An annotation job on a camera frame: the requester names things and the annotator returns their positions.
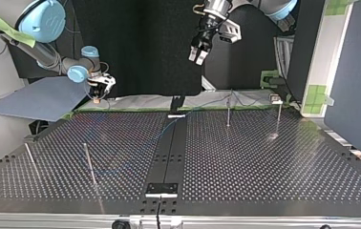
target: vertical post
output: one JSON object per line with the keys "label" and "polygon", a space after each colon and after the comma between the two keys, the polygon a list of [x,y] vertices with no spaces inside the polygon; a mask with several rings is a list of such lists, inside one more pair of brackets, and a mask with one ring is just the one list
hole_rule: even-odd
{"label": "vertical post", "polygon": [[89,154],[88,144],[83,143],[83,149],[85,150],[85,155],[86,155],[86,158],[88,159],[88,165],[89,165],[89,170],[91,171],[92,180],[94,182],[94,185],[97,185],[95,172],[94,172],[94,166],[91,161],[91,155]]}
{"label": "vertical post", "polygon": [[279,105],[279,113],[278,113],[278,123],[281,121],[281,115],[282,115],[282,106],[283,104]]}
{"label": "vertical post", "polygon": [[32,156],[32,150],[30,149],[29,144],[28,144],[28,143],[25,143],[25,146],[26,146],[26,151],[27,151],[28,154],[29,154],[30,161],[31,161],[32,163],[35,163],[34,157]]}
{"label": "vertical post", "polygon": [[231,124],[230,124],[230,122],[231,122],[231,95],[227,99],[227,127],[231,126]]}

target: robotic arm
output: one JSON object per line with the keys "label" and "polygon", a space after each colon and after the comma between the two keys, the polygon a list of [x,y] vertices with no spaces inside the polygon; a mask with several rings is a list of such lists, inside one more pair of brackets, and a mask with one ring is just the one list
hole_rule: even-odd
{"label": "robotic arm", "polygon": [[213,37],[218,34],[224,42],[233,44],[242,39],[238,24],[228,19],[229,14],[241,5],[253,5],[261,10],[282,31],[287,31],[295,23],[290,12],[297,0],[205,0],[204,4],[194,7],[200,14],[199,32],[193,38],[189,60],[201,65],[213,48]]}
{"label": "robotic arm", "polygon": [[31,35],[34,47],[14,40],[0,31],[0,36],[37,60],[46,70],[67,74],[75,83],[87,80],[91,97],[98,102],[108,94],[116,80],[100,68],[97,48],[82,49],[82,58],[61,56],[49,43],[55,41],[65,28],[65,10],[57,0],[0,0],[0,18],[15,30]]}

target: perforated metal table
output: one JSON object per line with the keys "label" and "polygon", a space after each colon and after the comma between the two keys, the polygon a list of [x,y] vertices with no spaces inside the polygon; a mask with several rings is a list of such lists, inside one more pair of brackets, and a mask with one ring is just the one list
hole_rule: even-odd
{"label": "perforated metal table", "polygon": [[[76,114],[32,145],[36,163],[24,148],[0,162],[0,213],[361,218],[361,160],[314,123],[226,116]],[[146,198],[149,183],[177,183],[178,197]]]}

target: green tape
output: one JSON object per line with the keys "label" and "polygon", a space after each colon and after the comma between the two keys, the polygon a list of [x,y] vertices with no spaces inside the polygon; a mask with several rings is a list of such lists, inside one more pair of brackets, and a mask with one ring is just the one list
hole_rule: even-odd
{"label": "green tape", "polygon": [[279,71],[273,70],[273,71],[262,71],[261,73],[261,88],[278,88],[277,85],[269,85],[268,83],[264,82],[264,79],[266,77],[272,77],[272,78],[279,78]]}
{"label": "green tape", "polygon": [[319,115],[326,103],[326,91],[325,85],[309,85],[303,113]]}
{"label": "green tape", "polygon": [[350,3],[350,0],[329,0],[325,15],[344,15]]}
{"label": "green tape", "polygon": [[31,48],[35,45],[35,39],[31,35],[25,34],[21,31],[15,30],[11,27],[7,22],[5,22],[2,18],[0,18],[0,31],[3,31],[8,36],[13,38],[16,41],[19,41],[23,44],[30,46]]}

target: metal rod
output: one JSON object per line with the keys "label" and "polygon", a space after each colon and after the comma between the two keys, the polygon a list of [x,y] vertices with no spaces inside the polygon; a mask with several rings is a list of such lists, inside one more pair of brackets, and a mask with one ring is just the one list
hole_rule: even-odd
{"label": "metal rod", "polygon": [[34,157],[32,156],[32,150],[30,149],[29,144],[28,144],[28,143],[25,143],[25,146],[26,146],[26,151],[27,151],[28,154],[29,154],[30,161],[31,161],[32,163],[35,163]]}
{"label": "metal rod", "polygon": [[230,97],[227,99],[227,127],[231,126],[231,97],[232,97],[232,91]]}
{"label": "metal rod", "polygon": [[92,165],[91,155],[89,154],[88,144],[83,143],[83,149],[85,150],[86,158],[88,159],[89,170],[91,171],[92,180],[94,185],[97,185],[96,177],[94,173],[94,166]]}
{"label": "metal rod", "polygon": [[281,121],[282,105],[283,105],[283,104],[280,104],[280,105],[279,105],[278,123]]}

